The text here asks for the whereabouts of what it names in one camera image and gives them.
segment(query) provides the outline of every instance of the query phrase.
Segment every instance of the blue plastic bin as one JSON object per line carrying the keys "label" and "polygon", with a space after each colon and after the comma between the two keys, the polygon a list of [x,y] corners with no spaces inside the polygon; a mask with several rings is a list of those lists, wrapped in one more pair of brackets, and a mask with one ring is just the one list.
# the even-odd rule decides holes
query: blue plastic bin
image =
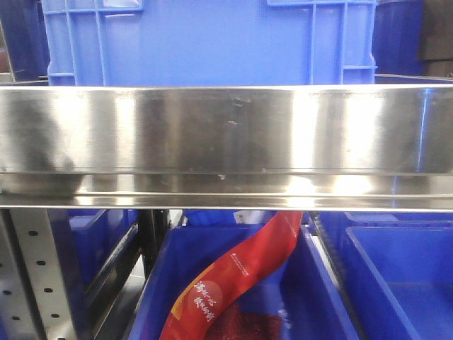
{"label": "blue plastic bin", "polygon": [[69,210],[84,283],[90,283],[129,229],[127,210]]}
{"label": "blue plastic bin", "polygon": [[98,210],[95,215],[70,213],[69,224],[76,242],[82,279],[84,283],[90,283],[108,256],[107,214],[105,210]]}
{"label": "blue plastic bin", "polygon": [[373,35],[373,55],[380,74],[423,75],[418,59],[423,0],[379,0]]}
{"label": "blue plastic bin", "polygon": [[16,81],[47,74],[49,49],[38,0],[1,0],[0,21]]}
{"label": "blue plastic bin", "polygon": [[451,227],[453,214],[426,212],[320,212],[319,219],[329,252],[344,275],[347,262],[345,254],[350,245],[346,228],[361,227]]}
{"label": "blue plastic bin", "polygon": [[[258,230],[249,226],[175,228],[165,238],[130,340],[157,340],[183,289],[210,263]],[[305,229],[287,263],[240,298],[241,309],[283,317],[281,339],[358,339]]]}
{"label": "blue plastic bin", "polygon": [[453,339],[453,229],[347,233],[346,288],[368,339]]}
{"label": "blue plastic bin", "polygon": [[375,0],[42,0],[53,85],[366,84]]}

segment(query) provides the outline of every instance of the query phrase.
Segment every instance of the metal rail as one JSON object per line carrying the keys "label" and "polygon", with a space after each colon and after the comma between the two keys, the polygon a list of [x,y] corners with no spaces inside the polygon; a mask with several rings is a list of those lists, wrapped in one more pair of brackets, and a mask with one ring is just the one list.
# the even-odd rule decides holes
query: metal rail
{"label": "metal rail", "polygon": [[0,88],[0,206],[453,210],[453,85]]}

